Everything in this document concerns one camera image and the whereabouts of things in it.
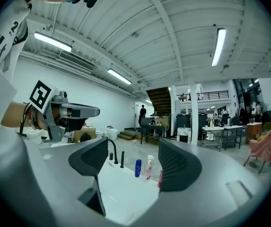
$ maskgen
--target table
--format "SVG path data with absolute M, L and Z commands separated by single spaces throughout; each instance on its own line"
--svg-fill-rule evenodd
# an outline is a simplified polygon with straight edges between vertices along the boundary
M 147 142 L 147 138 L 152 138 L 152 139 L 159 139 L 159 138 L 166 138 L 167 137 L 167 126 L 161 126 L 161 125 L 155 125 L 155 124 L 142 124 L 141 125 L 141 129 L 140 129 L 140 144 L 142 144 L 142 140 L 143 140 L 143 129 L 147 129 L 146 130 L 146 142 Z M 148 135 L 148 131 L 149 130 L 158 130 L 158 131 L 162 131 L 162 137 L 159 136 L 152 136 L 152 135 Z
M 249 144 L 250 140 L 255 139 L 255 135 L 262 134 L 262 123 L 256 122 L 256 123 L 248 123 L 247 124 L 247 138 L 245 140 L 246 144 Z
M 220 147 L 220 142 L 219 142 L 219 138 L 217 137 L 216 141 L 214 142 L 214 137 L 215 134 L 219 134 L 222 133 L 222 131 L 224 130 L 224 128 L 222 127 L 202 127 L 202 136 L 201 136 L 201 147 L 204 147 L 205 145 L 212 145 L 212 146 L 218 146 Z M 211 132 L 214 134 L 213 137 L 213 141 L 211 142 L 211 140 L 207 140 L 207 132 Z
M 240 148 L 241 144 L 241 138 L 243 133 L 243 127 L 242 125 L 233 125 L 233 126 L 225 126 L 224 131 L 222 134 L 222 141 L 221 141 L 221 147 L 224 146 L 225 150 L 227 149 L 227 145 L 236 145 L 236 143 L 239 144 L 238 148 Z

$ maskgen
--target spray bottle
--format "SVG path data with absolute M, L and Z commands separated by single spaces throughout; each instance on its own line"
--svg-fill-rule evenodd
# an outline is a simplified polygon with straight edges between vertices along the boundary
M 145 167 L 145 178 L 147 180 L 150 180 L 151 175 L 152 175 L 152 160 L 154 159 L 154 157 L 152 155 L 148 155 L 148 161 Z

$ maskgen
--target staircase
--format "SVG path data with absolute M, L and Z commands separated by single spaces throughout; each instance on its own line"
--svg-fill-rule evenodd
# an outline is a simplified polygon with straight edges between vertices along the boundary
M 132 140 L 135 138 L 135 133 L 130 132 L 130 131 L 123 131 L 123 132 L 120 132 L 117 137 L 124 140 Z
M 157 115 L 171 113 L 171 96 L 167 87 L 147 91 Z

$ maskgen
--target fluorescent light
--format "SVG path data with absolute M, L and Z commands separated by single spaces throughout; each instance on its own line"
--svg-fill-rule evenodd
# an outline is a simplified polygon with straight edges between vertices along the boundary
M 226 30 L 221 28 L 217 31 L 217 41 L 216 41 L 216 49 L 212 60 L 212 66 L 217 66 L 220 55 L 222 52 L 222 48 L 224 47 L 225 37 L 226 37 Z
M 54 38 L 52 38 L 50 36 L 43 35 L 43 34 L 41 34 L 39 32 L 35 32 L 35 38 L 38 39 L 38 40 L 42 40 L 42 41 L 44 41 L 46 43 L 52 44 L 54 46 L 57 46 L 57 47 L 59 47 L 59 48 L 61 48 L 63 50 L 66 50 L 68 52 L 71 52 L 71 49 L 72 49 L 71 45 L 68 45 L 68 44 L 66 44 L 64 42 L 61 42 L 61 41 L 59 41 L 57 39 L 54 39 Z
M 117 77 L 118 79 L 122 80 L 124 83 L 127 83 L 128 85 L 132 84 L 132 82 L 130 82 L 129 80 L 127 80 L 125 77 L 123 77 L 122 75 L 118 74 L 116 71 L 109 69 L 108 72 L 111 75 L 114 75 L 115 77 Z

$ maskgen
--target floor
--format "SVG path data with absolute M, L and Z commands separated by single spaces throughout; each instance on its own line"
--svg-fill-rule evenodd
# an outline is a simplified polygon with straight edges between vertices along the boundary
M 125 151 L 125 158 L 124 158 L 124 165 L 131 170 L 135 168 L 135 161 L 137 159 L 142 160 L 141 165 L 141 175 L 144 174 L 145 165 L 147 163 L 148 155 L 152 155 L 154 157 L 153 160 L 153 168 L 152 168 L 152 179 L 154 181 L 158 181 L 159 174 L 161 170 L 161 165 L 157 159 L 158 157 L 158 145 L 152 145 L 149 143 L 140 144 L 140 140 L 130 140 L 126 141 L 123 139 L 118 138 L 115 141 L 116 148 L 117 148 L 117 157 L 119 162 L 121 161 L 121 153 Z M 213 150 L 219 151 L 219 149 L 214 147 L 208 147 Z M 109 152 L 113 152 L 113 146 L 109 143 Z M 226 151 L 224 149 L 221 150 L 222 154 L 227 154 L 231 156 L 234 160 L 239 162 L 239 164 L 243 165 L 247 160 L 250 154 L 250 148 L 248 145 L 245 144 L 245 137 L 242 138 L 242 145 L 240 148 L 228 148 Z M 262 166 L 262 161 L 260 159 L 255 159 L 251 157 L 246 164 L 245 168 L 248 169 L 250 172 L 256 175 L 256 177 L 260 180 L 262 184 L 268 186 L 271 184 L 271 166 L 269 164 L 265 164 L 263 167 L 262 172 L 258 175 L 258 172 Z

